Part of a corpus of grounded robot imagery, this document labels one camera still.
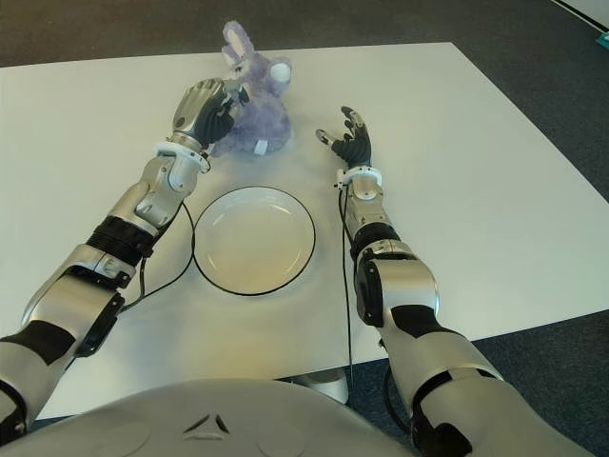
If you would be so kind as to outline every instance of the bunny ear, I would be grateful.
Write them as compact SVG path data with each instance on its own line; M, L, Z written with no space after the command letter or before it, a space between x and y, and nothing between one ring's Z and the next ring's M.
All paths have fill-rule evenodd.
M254 47L249 41L246 31L236 21L227 22L223 30L226 42L238 57L245 57L254 52Z
M222 55L224 56L229 67L232 67L237 62L239 62L239 56L231 46L222 47Z

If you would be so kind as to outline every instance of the white table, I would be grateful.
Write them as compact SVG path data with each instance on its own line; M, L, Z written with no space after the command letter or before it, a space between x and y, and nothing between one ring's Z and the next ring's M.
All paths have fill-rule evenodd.
M292 193L317 229L309 266L262 297L222 292L192 268L122 316L100 352L69 370L43 416L188 379L346 364L332 188L341 162L313 134L342 131L340 105L370 128L385 208L436 275L445 326L478 339L607 308L609 207L453 45L269 55L279 53L294 67L285 96L293 140L264 160L215 161L188 205L198 213L245 185ZM219 54L0 70L1 334L18 329L29 297L137 181L184 89L225 70ZM181 216L159 244L149 288L184 264L188 230ZM353 325L355 361L384 357L376 331L357 317Z

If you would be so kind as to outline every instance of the black joint cover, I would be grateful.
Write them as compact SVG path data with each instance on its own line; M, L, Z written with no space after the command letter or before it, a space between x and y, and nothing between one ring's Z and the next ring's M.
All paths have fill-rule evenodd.
M434 428L422 410L422 399L450 381L452 376L448 371L437 374L419 388L412 401L412 438L425 457L464 457L473 450L469 440L455 426L441 423Z
M383 326L383 289L379 270L374 262L360 261L355 276L358 314L369 326Z
M456 333L450 328L442 327L436 320L434 310L425 305L402 305L391 309L393 322L410 336L419 338L434 331L446 331Z
M34 351L47 365L63 357L74 341L67 330L45 321L31 321L19 333L0 339Z
M147 231L120 217L108 216L95 229L87 244L135 267L143 257L152 255L155 242L156 239Z
M0 417L0 447L21 438L26 434L26 402L23 397L7 383L0 381L0 391L6 393L15 403L15 411L7 417Z
M360 228L353 237L351 243L351 259L354 261L360 255L362 249L368 246L370 243L374 243L379 240L398 240L400 237L393 227L383 222L373 222Z

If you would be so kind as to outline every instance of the black cable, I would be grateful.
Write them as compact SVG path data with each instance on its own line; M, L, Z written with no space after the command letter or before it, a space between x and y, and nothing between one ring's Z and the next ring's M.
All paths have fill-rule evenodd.
M343 198L343 190L341 189L341 191L339 192L339 213L341 214L341 222L343 223L343 233L346 233L346 237L349 239L349 245L353 245L353 238L351 238L351 234L349 233L349 230L346 229L346 222L344 221L345 215L346 215L346 199L349 195L349 185L346 186L347 189L347 196L344 198L344 209L341 209L341 198Z
M341 221L343 223L341 229L341 238L343 239L343 284L344 284L344 300L346 303L346 333L347 333L347 342L349 344L349 375L351 379L351 390L353 390L354 379L353 379L353 349L351 345L351 307L349 305L349 287L346 282L346 264L344 260L345 249L344 249L344 235L346 234L349 237L349 243L351 242L351 236L349 235L348 230L346 229L346 224L344 223L344 215L346 214L346 199L344 198L344 206L341 208L341 200L343 199L343 190L339 192L339 213L341 214Z
M186 206L186 204L184 202L182 202L180 204L180 209L184 209L184 211L186 212L187 216L188 216L188 221L190 222L190 229L191 229L191 236L190 236L190 257L188 258L188 263L186 264L186 266L182 269L182 271L180 271L180 273L173 278L171 281L169 281L166 284L163 284L162 286L160 286L159 288L156 288L155 290L153 290L152 292L146 293L146 282L145 282L145 271L146 271L146 257L144 259L142 259L142 262L140 262L140 296L135 299L133 302L129 303L128 305L124 305L123 308L121 309L121 313L135 307L138 303L140 303L142 300L144 300L145 298L148 298L150 295L153 295L157 292L160 292L161 290L163 290L164 288L168 288L169 286L171 286L173 283L175 283L176 281L178 281L180 278L182 278L182 276L184 276L186 274L186 272L188 271L188 268L190 267L190 264L192 263L192 259L194 258L194 249L195 249L195 232L194 232L194 222L192 219L192 215L190 214L190 211L188 210L188 207Z
M393 422L396 423L396 426L398 426L406 435L409 435L410 434L410 426L407 425L400 418L400 416L398 415L396 410L393 408L393 405L391 404L391 399L389 398L389 381L393 377L391 374L392 374L391 373L391 366L389 366L389 367L387 367L387 372L384 374L384 381L383 381L383 401L384 401L384 407L387 409L387 412L391 416L391 419L393 419Z

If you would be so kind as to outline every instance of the gray carpet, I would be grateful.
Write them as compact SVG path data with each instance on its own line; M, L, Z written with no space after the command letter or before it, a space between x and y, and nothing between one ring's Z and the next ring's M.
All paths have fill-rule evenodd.
M229 19L261 50L452 41L609 198L609 52L549 0L3 0L0 66L216 51ZM609 456L608 335L605 311L477 346L544 419ZM351 406L399 436L385 367L356 367Z

